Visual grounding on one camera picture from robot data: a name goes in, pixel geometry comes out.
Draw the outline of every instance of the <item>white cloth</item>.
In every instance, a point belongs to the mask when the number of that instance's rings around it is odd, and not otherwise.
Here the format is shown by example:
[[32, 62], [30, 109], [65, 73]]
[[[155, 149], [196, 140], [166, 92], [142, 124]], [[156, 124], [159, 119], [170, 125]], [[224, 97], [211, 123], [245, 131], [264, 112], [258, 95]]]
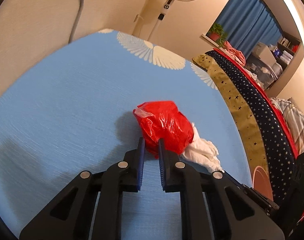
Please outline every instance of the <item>white cloth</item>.
[[276, 62], [273, 64], [273, 66], [271, 68], [272, 68], [273, 72], [275, 73], [275, 75], [277, 76], [277, 78], [279, 78], [283, 72], [281, 65]]
[[289, 59], [293, 58], [293, 56], [285, 50], [283, 51], [283, 54], [286, 55]]
[[268, 73], [268, 69], [265, 68], [265, 67], [261, 68], [261, 71], [262, 71], [263, 73]]
[[253, 78], [254, 81], [258, 79], [258, 76], [256, 74], [253, 74], [251, 71], [248, 71], [246, 68], [243, 69], [249, 74], [250, 77]]
[[280, 59], [284, 62], [287, 63], [288, 65], [290, 64], [290, 59], [288, 57], [285, 57], [283, 55], [280, 56]]
[[193, 141], [185, 148], [182, 157], [206, 167], [210, 173], [223, 171], [217, 158], [217, 155], [219, 155], [217, 148], [212, 142], [200, 138], [194, 123], [192, 123], [192, 127], [194, 132]]

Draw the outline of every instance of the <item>pillow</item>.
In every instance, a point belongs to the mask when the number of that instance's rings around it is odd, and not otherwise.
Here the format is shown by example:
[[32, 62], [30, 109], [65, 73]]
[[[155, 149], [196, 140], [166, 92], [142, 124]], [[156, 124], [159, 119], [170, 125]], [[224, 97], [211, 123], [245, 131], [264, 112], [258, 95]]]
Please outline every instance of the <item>pillow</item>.
[[294, 98], [289, 98], [288, 101], [290, 101], [300, 112], [302, 112]]
[[304, 152], [304, 114], [291, 102], [280, 98], [270, 98], [278, 108], [292, 134], [298, 153]]

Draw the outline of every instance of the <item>white floral pattern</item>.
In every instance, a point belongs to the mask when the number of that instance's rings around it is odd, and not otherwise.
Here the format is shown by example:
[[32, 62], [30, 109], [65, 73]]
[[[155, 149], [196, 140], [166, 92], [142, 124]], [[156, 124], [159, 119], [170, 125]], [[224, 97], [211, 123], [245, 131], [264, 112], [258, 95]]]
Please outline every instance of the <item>white floral pattern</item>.
[[207, 83], [209, 87], [218, 90], [212, 78], [209, 76], [209, 74], [206, 71], [200, 69], [198, 66], [194, 65], [193, 63], [191, 63], [191, 67], [193, 71], [203, 80], [204, 83]]
[[101, 29], [98, 31], [98, 33], [111, 33], [112, 31], [114, 31], [113, 29]]
[[185, 67], [185, 59], [183, 57], [161, 46], [154, 46], [149, 41], [123, 32], [117, 34], [117, 39], [130, 53], [154, 65], [175, 70]]

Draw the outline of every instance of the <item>red plastic bag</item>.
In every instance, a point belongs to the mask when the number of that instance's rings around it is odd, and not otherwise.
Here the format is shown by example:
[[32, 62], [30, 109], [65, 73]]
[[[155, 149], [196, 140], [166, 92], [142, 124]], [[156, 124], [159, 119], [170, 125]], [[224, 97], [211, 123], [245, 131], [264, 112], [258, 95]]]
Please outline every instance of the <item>red plastic bag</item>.
[[188, 119], [172, 101], [146, 102], [133, 110], [145, 139], [146, 149], [158, 159], [157, 145], [164, 138], [166, 150], [181, 154], [193, 140]]

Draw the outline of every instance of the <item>star-patterned blanket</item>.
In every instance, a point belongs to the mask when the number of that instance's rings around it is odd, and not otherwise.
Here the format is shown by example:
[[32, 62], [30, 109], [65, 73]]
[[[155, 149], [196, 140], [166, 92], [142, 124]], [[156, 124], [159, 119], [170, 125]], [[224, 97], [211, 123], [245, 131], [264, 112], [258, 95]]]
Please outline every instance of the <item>star-patterned blanket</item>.
[[240, 133], [251, 174], [261, 166], [269, 174], [273, 200], [281, 204], [295, 168], [297, 151], [282, 114], [234, 60], [215, 49], [193, 58], [210, 75]]

